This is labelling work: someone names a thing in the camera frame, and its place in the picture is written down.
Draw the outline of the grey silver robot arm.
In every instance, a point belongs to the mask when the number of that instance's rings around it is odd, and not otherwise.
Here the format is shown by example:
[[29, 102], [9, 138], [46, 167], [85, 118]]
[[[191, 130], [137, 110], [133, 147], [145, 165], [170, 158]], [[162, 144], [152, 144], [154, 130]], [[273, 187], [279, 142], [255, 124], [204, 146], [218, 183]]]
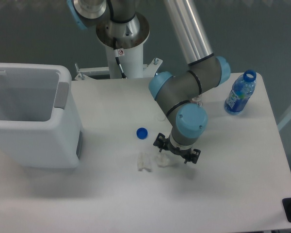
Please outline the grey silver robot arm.
[[169, 136], [158, 134], [154, 146], [196, 163], [200, 150], [193, 144], [205, 130], [208, 117], [192, 100], [227, 81], [231, 71], [225, 58], [213, 54], [194, 2], [164, 2], [189, 67], [178, 76], [158, 73], [158, 59], [149, 65], [143, 63], [143, 45], [150, 28], [136, 11], [135, 1], [69, 0], [67, 5], [80, 28], [96, 27], [108, 59], [106, 67], [77, 69], [77, 73], [82, 77], [109, 75], [112, 79], [149, 77], [149, 91], [172, 125]]

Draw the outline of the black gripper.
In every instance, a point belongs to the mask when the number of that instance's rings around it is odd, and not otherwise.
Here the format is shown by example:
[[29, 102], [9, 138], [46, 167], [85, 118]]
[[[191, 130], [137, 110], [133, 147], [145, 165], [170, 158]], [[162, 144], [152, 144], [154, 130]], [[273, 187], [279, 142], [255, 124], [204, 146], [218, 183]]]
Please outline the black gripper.
[[170, 151], [175, 155], [181, 156], [184, 159], [184, 164], [187, 162], [196, 164], [201, 153], [201, 150], [193, 149], [192, 145], [180, 145], [173, 139], [171, 135], [166, 138], [162, 133], [157, 135], [153, 146], [159, 148], [159, 152], [165, 150]]

